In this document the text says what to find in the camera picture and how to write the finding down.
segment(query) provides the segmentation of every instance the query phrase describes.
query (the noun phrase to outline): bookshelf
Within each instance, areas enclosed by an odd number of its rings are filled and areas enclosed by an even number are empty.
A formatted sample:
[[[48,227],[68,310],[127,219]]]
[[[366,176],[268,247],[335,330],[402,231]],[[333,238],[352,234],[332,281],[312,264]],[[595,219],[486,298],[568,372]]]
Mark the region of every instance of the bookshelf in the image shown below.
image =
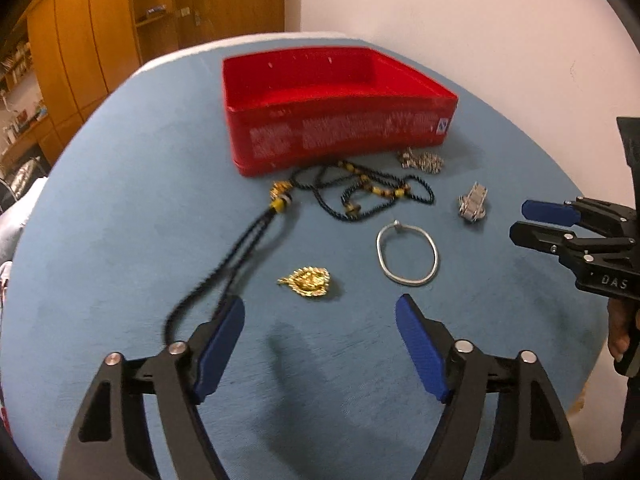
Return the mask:
[[[178,50],[175,0],[132,0],[131,9],[142,63]]]
[[[0,62],[0,91],[9,94],[32,69],[31,45],[25,35],[11,49],[11,53]]]

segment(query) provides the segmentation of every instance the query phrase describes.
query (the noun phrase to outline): silver bangle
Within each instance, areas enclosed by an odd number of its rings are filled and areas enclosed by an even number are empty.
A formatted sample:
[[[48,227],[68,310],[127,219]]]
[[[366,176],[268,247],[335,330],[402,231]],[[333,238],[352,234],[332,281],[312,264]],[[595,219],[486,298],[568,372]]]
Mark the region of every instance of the silver bangle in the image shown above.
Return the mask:
[[[427,238],[427,240],[431,244],[431,248],[433,249],[433,267],[423,279],[408,280],[406,278],[402,278],[401,276],[396,276],[386,266],[384,256],[382,255],[382,248],[380,247],[380,245],[382,242],[383,235],[392,227],[395,228],[396,231],[401,231],[402,229],[411,229],[413,231],[416,231],[420,233],[422,236],[424,236],[425,238]],[[401,285],[407,285],[407,286],[421,286],[421,285],[424,285],[425,283],[429,283],[433,279],[433,277],[436,275],[436,272],[438,272],[438,265],[440,264],[438,249],[436,248],[436,244],[433,241],[433,238],[431,238],[431,236],[429,236],[429,233],[424,229],[420,229],[419,227],[416,227],[413,225],[403,225],[398,220],[394,220],[392,224],[385,225],[382,229],[380,229],[380,232],[378,233],[378,237],[376,238],[376,247],[378,249],[378,260],[380,261],[380,267],[382,267],[382,272],[385,273],[386,277],[388,277],[390,280],[395,281],[396,283],[400,283]]]

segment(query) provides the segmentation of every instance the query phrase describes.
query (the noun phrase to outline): human hand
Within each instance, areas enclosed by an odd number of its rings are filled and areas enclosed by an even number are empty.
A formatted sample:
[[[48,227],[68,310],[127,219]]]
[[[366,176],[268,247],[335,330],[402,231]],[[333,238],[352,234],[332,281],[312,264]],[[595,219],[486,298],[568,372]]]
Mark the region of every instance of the human hand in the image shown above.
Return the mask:
[[[631,300],[609,299],[609,352],[616,361],[629,348],[629,325],[636,317],[636,326],[640,330],[640,303]]]

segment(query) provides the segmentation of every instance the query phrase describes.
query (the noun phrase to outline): red plastic box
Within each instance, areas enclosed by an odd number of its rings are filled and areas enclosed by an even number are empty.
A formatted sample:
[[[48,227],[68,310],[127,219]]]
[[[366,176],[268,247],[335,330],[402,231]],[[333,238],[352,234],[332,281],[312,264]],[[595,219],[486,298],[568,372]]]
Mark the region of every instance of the red plastic box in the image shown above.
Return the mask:
[[[223,62],[233,161],[252,176],[318,160],[441,144],[458,97],[359,46],[314,46]]]

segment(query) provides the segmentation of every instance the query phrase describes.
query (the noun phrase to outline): blue round table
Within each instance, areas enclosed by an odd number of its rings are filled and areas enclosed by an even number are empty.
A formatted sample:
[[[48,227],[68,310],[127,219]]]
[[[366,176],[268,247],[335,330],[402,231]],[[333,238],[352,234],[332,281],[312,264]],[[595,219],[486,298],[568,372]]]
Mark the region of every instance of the blue round table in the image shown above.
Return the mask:
[[[154,66],[108,98],[53,169],[15,257],[0,358],[15,440],[44,480],[56,478],[101,359],[111,351],[156,354],[172,306],[217,265],[284,176],[243,178],[233,167],[222,59],[303,44],[365,43],[265,40]],[[460,96],[436,150],[446,167],[428,177],[436,204],[402,202],[344,224],[297,192],[295,208],[276,218],[240,280],[244,332],[218,391],[199,408],[234,480],[411,478],[442,406],[425,393],[396,330],[394,305],[404,292],[484,352],[534,350],[566,408],[602,347],[605,301],[576,290],[556,258],[515,247],[508,236],[523,200],[562,201],[578,190],[507,119],[418,68]],[[359,161],[404,171],[389,153]],[[456,199],[476,180],[488,187],[488,216],[470,226],[457,216]],[[338,193],[328,192],[329,200]],[[394,218],[436,241],[442,263],[429,285],[409,290],[382,274],[376,234]],[[411,235],[390,240],[386,254],[391,269],[415,278],[431,258]],[[306,300],[275,284],[303,266],[331,272],[326,298]],[[181,338],[207,319],[218,293],[186,317]],[[158,466],[163,478],[175,478],[152,401]],[[487,403],[470,478],[481,470],[494,409]]]

